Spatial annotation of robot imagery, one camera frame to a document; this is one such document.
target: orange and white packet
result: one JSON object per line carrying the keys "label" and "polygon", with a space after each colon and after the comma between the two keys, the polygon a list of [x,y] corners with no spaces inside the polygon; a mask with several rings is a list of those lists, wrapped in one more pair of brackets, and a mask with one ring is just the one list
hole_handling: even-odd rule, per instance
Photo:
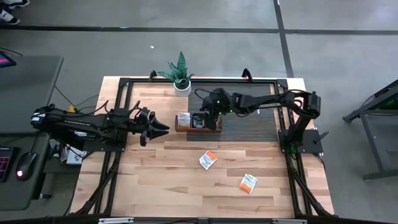
{"label": "orange and white packet", "polygon": [[250,174],[245,174],[239,187],[247,191],[249,194],[251,194],[251,192],[254,189],[254,186],[256,186],[256,183],[257,183],[257,178],[253,177]]}
{"label": "orange and white packet", "polygon": [[209,150],[207,150],[207,152],[203,156],[201,156],[199,162],[206,170],[208,170],[211,167],[211,165],[213,165],[213,163],[216,162],[216,160],[217,157]]}

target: white pot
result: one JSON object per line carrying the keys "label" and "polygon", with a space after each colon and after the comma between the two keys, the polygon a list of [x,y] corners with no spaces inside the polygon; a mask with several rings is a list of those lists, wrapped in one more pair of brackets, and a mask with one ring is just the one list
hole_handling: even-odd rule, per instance
{"label": "white pot", "polygon": [[176,86],[175,86],[175,83],[174,83],[174,88],[175,88],[175,94],[177,94],[177,96],[188,96],[190,93],[191,93],[191,81],[189,81],[189,85],[188,85],[188,87],[186,87],[185,89],[183,89],[183,90],[180,90],[180,89],[178,89]]}

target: potted plant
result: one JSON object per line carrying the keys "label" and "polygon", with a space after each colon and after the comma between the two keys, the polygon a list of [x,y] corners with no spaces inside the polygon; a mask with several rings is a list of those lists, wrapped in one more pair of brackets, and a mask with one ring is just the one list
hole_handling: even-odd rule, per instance
{"label": "potted plant", "polygon": [[169,62],[171,73],[158,72],[159,75],[168,78],[174,83],[175,92],[178,96],[188,96],[191,93],[191,77],[194,74],[187,76],[187,64],[185,63],[185,57],[182,52],[178,57],[177,66],[172,62]]}

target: keyboard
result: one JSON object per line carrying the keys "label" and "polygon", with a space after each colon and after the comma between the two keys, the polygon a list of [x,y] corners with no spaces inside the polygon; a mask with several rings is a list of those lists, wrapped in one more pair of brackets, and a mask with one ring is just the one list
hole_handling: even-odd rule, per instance
{"label": "keyboard", "polygon": [[9,170],[12,167],[12,162],[17,154],[16,147],[1,147],[0,146],[0,182],[5,182]]}

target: gray desk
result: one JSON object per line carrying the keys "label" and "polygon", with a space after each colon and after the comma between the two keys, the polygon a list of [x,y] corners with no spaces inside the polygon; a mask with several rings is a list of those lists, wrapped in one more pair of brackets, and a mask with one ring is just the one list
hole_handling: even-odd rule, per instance
{"label": "gray desk", "polygon": [[0,183],[0,199],[3,202],[0,203],[0,210],[24,210],[40,194],[50,141],[47,134],[40,134],[36,140],[33,151],[38,156],[32,177],[27,181],[18,181],[15,178],[15,169],[21,155],[32,149],[35,139],[36,130],[30,125],[30,117],[35,109],[50,102],[63,62],[60,56],[25,56],[12,59],[17,62],[16,66],[0,68],[0,102],[3,105],[0,144],[21,137],[22,133],[32,135],[6,145],[19,147],[20,150],[11,164],[7,181]]}

